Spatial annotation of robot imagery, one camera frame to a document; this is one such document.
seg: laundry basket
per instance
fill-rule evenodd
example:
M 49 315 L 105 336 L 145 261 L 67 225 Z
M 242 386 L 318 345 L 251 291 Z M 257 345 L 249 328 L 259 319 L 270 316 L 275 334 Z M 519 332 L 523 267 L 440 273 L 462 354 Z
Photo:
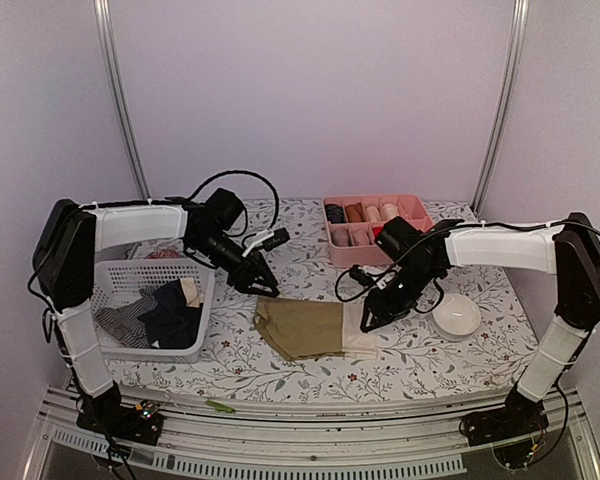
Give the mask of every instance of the laundry basket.
M 204 342 L 213 303 L 215 276 L 213 270 L 189 259 L 120 260 L 99 262 L 95 266 L 91 311 L 119 308 L 140 299 L 140 290 L 160 287 L 179 278 L 195 279 L 199 293 L 204 293 L 198 336 L 191 347 L 182 350 L 122 347 L 94 321 L 105 359 L 150 361 L 163 363 L 194 363 Z

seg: tan fabric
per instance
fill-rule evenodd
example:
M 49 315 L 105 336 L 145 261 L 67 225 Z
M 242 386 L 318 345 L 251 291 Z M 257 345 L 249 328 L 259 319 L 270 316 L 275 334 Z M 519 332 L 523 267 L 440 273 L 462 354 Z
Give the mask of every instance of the tan fabric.
M 364 209 L 364 214 L 367 217 L 367 222 L 381 222 L 380 210 L 375 205 L 369 205 Z
M 342 355 L 342 304 L 258 297 L 255 327 L 285 360 Z
M 199 308 L 200 303 L 204 302 L 204 295 L 198 293 L 196 281 L 193 278 L 181 278 L 180 286 L 187 300 L 187 307 Z

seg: table surface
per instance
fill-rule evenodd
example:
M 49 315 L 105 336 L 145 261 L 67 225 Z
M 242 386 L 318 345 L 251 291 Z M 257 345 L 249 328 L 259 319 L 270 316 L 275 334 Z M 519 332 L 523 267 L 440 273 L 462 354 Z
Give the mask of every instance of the table surface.
M 252 229 L 267 225 L 271 201 L 245 204 Z M 434 222 L 475 219 L 465 203 L 425 202 L 425 206 Z M 282 200 L 279 223 L 289 230 L 291 240 L 266 258 L 280 282 L 281 296 L 337 301 L 334 283 L 342 270 L 329 262 L 321 202 Z M 132 258 L 178 256 L 180 248 L 178 241 L 145 242 L 134 249 Z M 445 341 L 426 315 L 414 312 L 376 330 L 380 353 L 374 361 L 338 357 L 284 361 L 252 325 L 256 297 L 229 288 L 224 272 L 216 275 L 210 327 L 200 360 L 195 364 L 110 360 L 114 380 L 179 394 L 253 401 L 404 401 L 510 386 L 537 347 L 531 325 L 499 267 L 454 268 L 440 281 L 446 292 L 467 295 L 480 307 L 482 324 L 474 337 Z M 360 288 L 348 279 L 341 287 L 345 295 Z M 424 300 L 435 296 L 435 289 L 429 287 Z

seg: white cloth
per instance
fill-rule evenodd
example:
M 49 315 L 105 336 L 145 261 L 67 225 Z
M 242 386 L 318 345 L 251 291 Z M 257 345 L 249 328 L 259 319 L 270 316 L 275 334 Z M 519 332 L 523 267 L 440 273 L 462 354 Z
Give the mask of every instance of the white cloth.
M 342 351 L 344 356 L 361 360 L 376 360 L 378 358 L 377 335 L 360 331 L 364 305 L 345 303 L 342 307 Z

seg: white bowl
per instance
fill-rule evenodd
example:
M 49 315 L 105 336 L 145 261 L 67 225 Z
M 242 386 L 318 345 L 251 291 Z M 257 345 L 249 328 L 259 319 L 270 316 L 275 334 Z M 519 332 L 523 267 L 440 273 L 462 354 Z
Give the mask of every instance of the white bowl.
M 433 327 L 442 338 L 452 342 L 466 340 L 480 327 L 480 309 L 459 293 L 445 294 L 432 313 Z

